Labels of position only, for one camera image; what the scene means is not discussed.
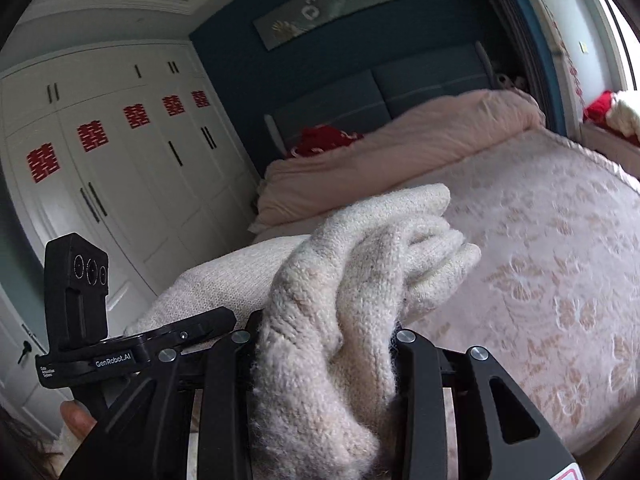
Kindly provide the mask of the left hand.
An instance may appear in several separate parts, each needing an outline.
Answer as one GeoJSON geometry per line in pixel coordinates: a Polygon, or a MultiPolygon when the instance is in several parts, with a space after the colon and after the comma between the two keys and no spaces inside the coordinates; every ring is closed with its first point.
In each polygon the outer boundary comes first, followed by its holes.
{"type": "Polygon", "coordinates": [[[96,426],[96,420],[84,404],[77,401],[64,401],[60,413],[65,426],[79,440],[83,441],[96,426]]]}

